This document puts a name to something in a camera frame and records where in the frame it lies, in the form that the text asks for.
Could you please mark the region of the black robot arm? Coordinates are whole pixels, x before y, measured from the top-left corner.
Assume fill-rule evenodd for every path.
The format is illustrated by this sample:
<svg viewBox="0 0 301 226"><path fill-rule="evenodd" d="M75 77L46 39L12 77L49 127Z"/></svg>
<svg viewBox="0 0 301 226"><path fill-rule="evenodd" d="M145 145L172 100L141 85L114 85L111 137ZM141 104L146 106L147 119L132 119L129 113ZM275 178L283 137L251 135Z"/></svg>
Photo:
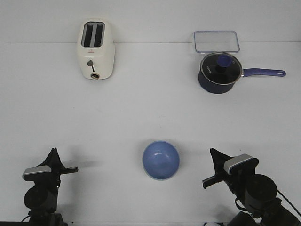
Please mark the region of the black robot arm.
<svg viewBox="0 0 301 226"><path fill-rule="evenodd" d="M24 204L30 210L31 226L66 226L62 214L56 213L60 176L78 172L78 167L65 167L58 150L52 148L46 159L35 167L26 168L22 174L25 181L34 182L24 196Z"/></svg>
<svg viewBox="0 0 301 226"><path fill-rule="evenodd" d="M225 182L235 195L235 202L241 202L240 212L229 222L230 226L299 226L298 217L282 205L277 197L280 191L268 176L257 174L259 160L247 154L228 156L211 148L214 175L204 179L204 189L219 182Z"/></svg>

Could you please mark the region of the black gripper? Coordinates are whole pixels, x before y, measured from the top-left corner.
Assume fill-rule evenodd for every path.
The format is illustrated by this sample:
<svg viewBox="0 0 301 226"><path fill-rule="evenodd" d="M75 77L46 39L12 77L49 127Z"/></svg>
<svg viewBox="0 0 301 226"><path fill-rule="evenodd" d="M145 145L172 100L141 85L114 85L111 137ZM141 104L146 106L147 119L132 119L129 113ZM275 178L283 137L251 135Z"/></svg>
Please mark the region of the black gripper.
<svg viewBox="0 0 301 226"><path fill-rule="evenodd" d="M210 154L213 161L214 166L214 175L206 178L202 181L202 187L204 189L208 188L219 182L225 182L226 185L229 187L230 191L236 197L243 197L243 185L240 182L238 171L241 170L243 164L236 164L230 167L230 172L232 174L228 174L227 170L224 170L224 164L227 160L234 158L234 156L228 156L226 154L221 153L220 151L211 148Z"/></svg>
<svg viewBox="0 0 301 226"><path fill-rule="evenodd" d="M48 165L51 168L51 173L43 175L35 181L35 184L43 185L46 188L59 188L60 176L64 174L76 173L79 171L78 167L65 167L58 154L57 148L52 148L48 156L43 162L43 165Z"/></svg>

